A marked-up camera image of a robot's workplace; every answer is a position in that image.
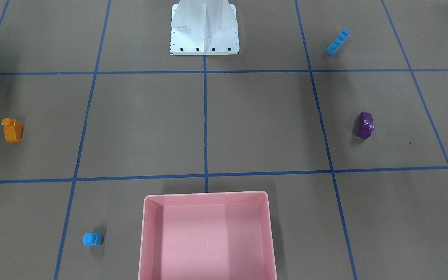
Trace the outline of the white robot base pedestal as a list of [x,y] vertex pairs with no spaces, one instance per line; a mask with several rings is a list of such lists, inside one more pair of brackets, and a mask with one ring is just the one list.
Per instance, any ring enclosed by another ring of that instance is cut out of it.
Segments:
[[172,6],[170,55],[235,55],[238,15],[227,0],[180,0]]

